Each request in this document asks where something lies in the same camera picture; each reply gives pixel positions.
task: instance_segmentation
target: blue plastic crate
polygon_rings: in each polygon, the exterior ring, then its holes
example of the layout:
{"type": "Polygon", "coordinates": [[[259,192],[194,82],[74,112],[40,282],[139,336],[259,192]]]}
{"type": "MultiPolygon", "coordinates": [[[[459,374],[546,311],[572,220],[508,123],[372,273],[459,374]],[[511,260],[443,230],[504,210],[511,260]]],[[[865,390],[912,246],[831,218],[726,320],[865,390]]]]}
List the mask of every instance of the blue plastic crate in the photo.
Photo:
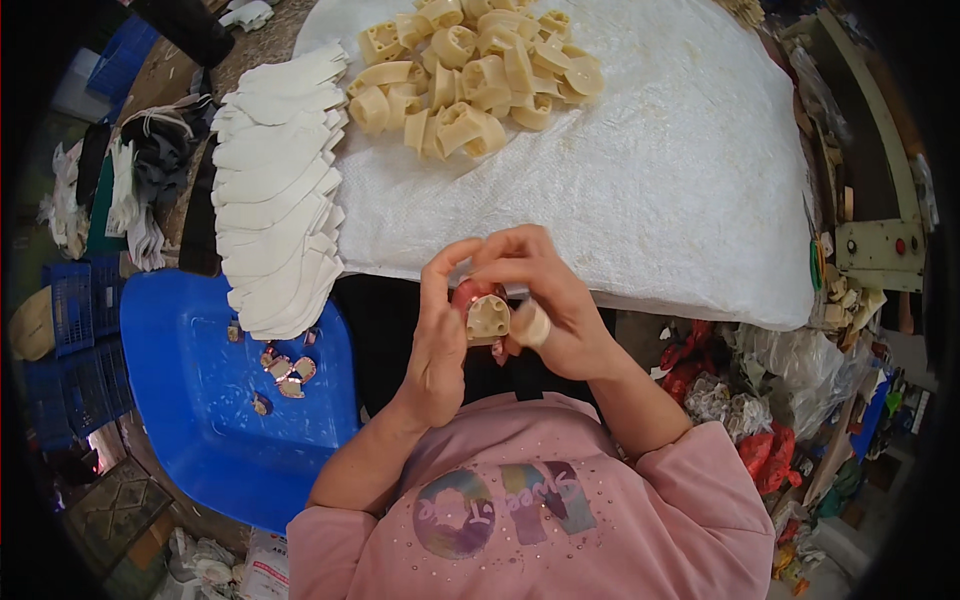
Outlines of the blue plastic crate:
{"type": "Polygon", "coordinates": [[[54,357],[24,362],[30,420],[44,451],[61,450],[73,444],[74,434],[67,418],[60,386],[60,364],[54,357]]]}
{"type": "Polygon", "coordinates": [[[60,360],[60,385],[73,431],[85,438],[113,420],[100,352],[85,349],[60,360]]]}
{"type": "Polygon", "coordinates": [[[107,42],[86,86],[108,96],[113,104],[122,102],[159,36],[146,21],[132,15],[107,42]]]}
{"type": "Polygon", "coordinates": [[[51,286],[57,356],[93,346],[90,265],[81,262],[44,267],[41,279],[51,286]]]}
{"type": "Polygon", "coordinates": [[[127,362],[123,357],[123,345],[120,340],[112,340],[98,342],[96,348],[100,353],[100,367],[104,374],[110,411],[114,419],[119,419],[133,409],[133,393],[127,375],[127,362]]]}
{"type": "Polygon", "coordinates": [[[95,256],[90,259],[91,299],[93,301],[93,335],[101,338],[120,330],[120,254],[95,256]]]}

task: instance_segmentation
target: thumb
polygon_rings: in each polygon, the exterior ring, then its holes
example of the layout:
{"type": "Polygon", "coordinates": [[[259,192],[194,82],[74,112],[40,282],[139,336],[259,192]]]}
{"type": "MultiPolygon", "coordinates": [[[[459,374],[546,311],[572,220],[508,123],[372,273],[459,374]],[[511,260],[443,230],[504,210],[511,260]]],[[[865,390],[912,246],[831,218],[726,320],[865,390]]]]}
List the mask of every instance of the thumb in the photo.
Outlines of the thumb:
{"type": "Polygon", "coordinates": [[[438,358],[450,358],[458,363],[466,356],[467,329],[463,316],[455,308],[448,309],[441,317],[434,337],[433,351],[438,358]]]}

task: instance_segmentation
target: white bag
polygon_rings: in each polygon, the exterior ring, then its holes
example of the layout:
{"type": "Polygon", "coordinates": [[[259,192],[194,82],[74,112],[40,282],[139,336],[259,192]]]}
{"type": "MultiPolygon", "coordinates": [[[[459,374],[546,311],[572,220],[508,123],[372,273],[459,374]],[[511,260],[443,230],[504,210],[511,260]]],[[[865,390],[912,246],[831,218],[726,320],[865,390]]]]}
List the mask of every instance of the white bag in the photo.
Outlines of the white bag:
{"type": "Polygon", "coordinates": [[[289,575],[287,539],[254,527],[240,597],[245,600],[287,600],[289,575]]]}

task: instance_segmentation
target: woman's right hand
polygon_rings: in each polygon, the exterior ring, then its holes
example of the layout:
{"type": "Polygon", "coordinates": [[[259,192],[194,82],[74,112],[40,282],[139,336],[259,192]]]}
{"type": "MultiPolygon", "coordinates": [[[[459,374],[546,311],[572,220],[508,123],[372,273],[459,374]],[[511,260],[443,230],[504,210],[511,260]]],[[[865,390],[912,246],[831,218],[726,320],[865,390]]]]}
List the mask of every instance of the woman's right hand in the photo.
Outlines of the woman's right hand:
{"type": "MultiPolygon", "coordinates": [[[[488,283],[523,283],[553,322],[537,353],[550,371],[578,381],[612,378],[629,356],[600,318],[587,285],[557,254],[546,229],[521,225],[491,234],[473,256],[470,278],[488,283]]],[[[522,348],[510,337],[505,349],[522,348]]]]}

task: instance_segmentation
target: glittery graphic print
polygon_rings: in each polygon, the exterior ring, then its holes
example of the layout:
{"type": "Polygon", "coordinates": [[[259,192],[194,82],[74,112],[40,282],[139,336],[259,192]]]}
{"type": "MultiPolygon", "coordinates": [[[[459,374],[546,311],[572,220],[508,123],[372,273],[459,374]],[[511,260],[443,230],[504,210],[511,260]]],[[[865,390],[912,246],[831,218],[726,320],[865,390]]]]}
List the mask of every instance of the glittery graphic print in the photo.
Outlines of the glittery graphic print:
{"type": "Polygon", "coordinates": [[[476,473],[465,468],[447,473],[420,490],[413,518],[414,532],[423,548],[450,560],[467,559],[482,550],[496,523],[490,490],[476,473]],[[448,502],[437,501],[437,496],[448,490],[460,493],[462,506],[451,508],[448,502]],[[453,515],[444,511],[454,509],[463,516],[459,528],[441,522],[443,515],[453,515]]]}
{"type": "Polygon", "coordinates": [[[469,558],[483,550],[496,526],[507,531],[506,523],[496,523],[497,515],[501,520],[510,518],[520,545],[547,541],[544,523],[550,518],[569,536],[596,528],[570,463],[500,465],[499,469],[503,496],[491,494],[483,479],[465,468],[439,477],[420,491],[412,517],[425,550],[450,560],[469,558]]]}

